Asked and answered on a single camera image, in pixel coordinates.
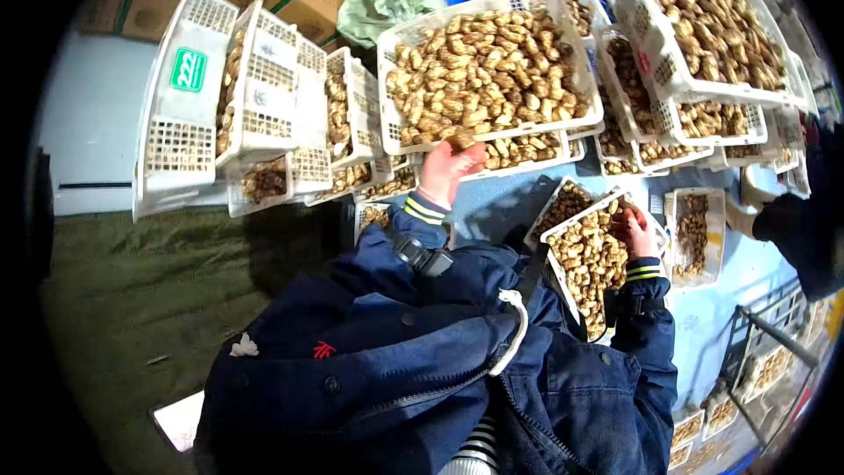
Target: yellow striped cuff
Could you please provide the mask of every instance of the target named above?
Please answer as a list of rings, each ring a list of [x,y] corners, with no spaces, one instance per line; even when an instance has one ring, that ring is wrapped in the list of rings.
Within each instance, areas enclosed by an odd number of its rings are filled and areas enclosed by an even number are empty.
[[[645,271],[660,271],[662,267],[657,264],[654,267],[638,267],[633,268],[632,270],[627,270],[627,275],[636,275],[637,273],[643,273]]]
[[[419,204],[417,201],[410,198],[409,196],[404,201],[404,203],[407,206],[413,207],[414,209],[416,209],[418,212],[422,213],[423,215],[434,216],[435,218],[445,218],[446,217],[445,213],[439,213],[439,212],[436,212],[436,211],[432,211],[432,210],[428,209],[427,207],[422,206],[421,204]]]
[[[632,278],[627,278],[627,282],[638,281],[639,279],[662,278],[662,277],[665,277],[665,276],[663,276],[663,274],[659,273],[659,272],[641,273],[639,275],[633,276]]]
[[[442,220],[440,220],[439,218],[428,218],[427,216],[422,216],[419,213],[417,213],[416,211],[414,211],[413,207],[405,206],[404,212],[406,212],[406,214],[408,214],[410,216],[415,216],[419,220],[427,222],[428,224],[430,224],[432,226],[441,226],[442,225]]]

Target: navy blue jacket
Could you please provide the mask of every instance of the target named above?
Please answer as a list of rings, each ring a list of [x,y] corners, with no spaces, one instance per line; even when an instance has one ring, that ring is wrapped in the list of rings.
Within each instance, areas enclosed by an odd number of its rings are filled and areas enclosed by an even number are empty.
[[[412,193],[390,227],[441,248],[443,216]],[[564,327],[564,300],[540,285],[518,353],[491,377],[519,324],[498,292],[516,287],[525,260],[492,245],[451,255],[439,277],[417,277],[371,225],[330,277],[295,279],[246,329],[257,356],[229,355],[240,335],[217,356],[194,444],[200,472],[437,473],[488,410],[502,473],[666,472],[670,312],[619,319],[612,347],[582,343]],[[638,278],[622,300],[668,291],[643,270],[657,264],[628,265]]]

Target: person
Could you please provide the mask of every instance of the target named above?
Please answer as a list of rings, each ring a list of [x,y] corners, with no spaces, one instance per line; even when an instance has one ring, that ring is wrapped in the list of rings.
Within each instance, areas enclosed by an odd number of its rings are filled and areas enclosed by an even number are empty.
[[[668,470],[674,322],[652,228],[624,211],[616,333],[608,347],[585,343],[564,300],[531,282],[544,259],[490,244],[439,251],[460,177],[483,164],[483,144],[452,155],[440,143],[389,227],[367,226],[328,277],[293,280],[223,346],[199,472]],[[420,250],[440,262],[418,264]]]
[[[727,225],[745,237],[772,241],[797,279],[808,301],[822,300],[844,287],[844,216],[833,209],[844,170],[844,129],[806,122],[806,167],[812,190],[807,200],[791,193],[772,195],[754,185],[752,172],[741,174],[740,200],[758,213],[746,213],[727,198]]]

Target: green logo label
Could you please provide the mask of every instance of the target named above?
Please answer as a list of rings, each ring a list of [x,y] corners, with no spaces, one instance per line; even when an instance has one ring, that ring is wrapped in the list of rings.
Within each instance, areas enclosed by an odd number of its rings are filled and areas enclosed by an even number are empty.
[[[205,54],[180,47],[175,53],[175,64],[170,76],[171,86],[179,90],[202,90],[206,61]]]

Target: hand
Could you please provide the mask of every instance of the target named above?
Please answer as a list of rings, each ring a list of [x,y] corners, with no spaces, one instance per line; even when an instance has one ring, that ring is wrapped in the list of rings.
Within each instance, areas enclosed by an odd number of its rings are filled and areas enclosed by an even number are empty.
[[[621,219],[613,224],[613,233],[627,244],[628,260],[659,256],[657,235],[644,213],[632,204],[625,203],[622,207],[625,210],[621,213]]]
[[[485,161],[486,145],[483,143],[475,143],[452,156],[451,144],[440,142],[428,153],[417,191],[431,203],[450,210],[458,193],[460,177],[483,171]]]

